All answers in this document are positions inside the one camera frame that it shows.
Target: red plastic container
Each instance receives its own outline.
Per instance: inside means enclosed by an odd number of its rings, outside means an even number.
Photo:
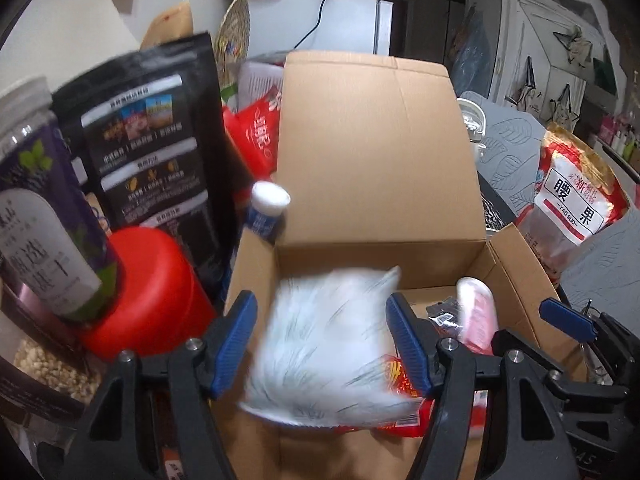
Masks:
[[[147,356],[202,336],[215,311],[178,244],[145,227],[122,229],[109,240],[122,263],[120,291],[97,324],[77,330],[80,341],[110,362],[123,349]]]

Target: metal screw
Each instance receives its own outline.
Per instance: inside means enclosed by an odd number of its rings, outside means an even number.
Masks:
[[[509,350],[507,352],[507,357],[509,358],[509,361],[512,361],[513,363],[521,363],[524,361],[524,352],[521,352],[520,350]]]
[[[200,350],[202,348],[202,340],[197,337],[190,337],[187,339],[187,342],[184,344],[187,347],[187,350],[191,350],[195,352],[196,350]]]
[[[445,349],[445,350],[455,350],[456,348],[458,348],[458,342],[453,339],[452,337],[446,337],[444,338],[441,342],[440,345]]]
[[[131,350],[123,350],[118,354],[118,361],[121,363],[130,363],[135,356]]]

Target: white package with barcode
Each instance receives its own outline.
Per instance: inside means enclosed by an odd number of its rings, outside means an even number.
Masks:
[[[385,303],[398,280],[395,267],[281,282],[241,407],[316,428],[372,428],[415,412],[421,399],[391,391],[386,366],[395,352]]]

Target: black pouch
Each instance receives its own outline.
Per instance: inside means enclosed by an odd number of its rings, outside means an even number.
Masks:
[[[238,228],[210,35],[111,59],[58,89],[52,108],[111,228],[168,232],[215,298]]]

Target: white refrigerator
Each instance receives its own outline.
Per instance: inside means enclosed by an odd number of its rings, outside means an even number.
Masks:
[[[247,58],[288,52],[318,22],[322,0],[248,0]],[[388,56],[393,4],[326,0],[320,24],[299,50],[341,50]]]

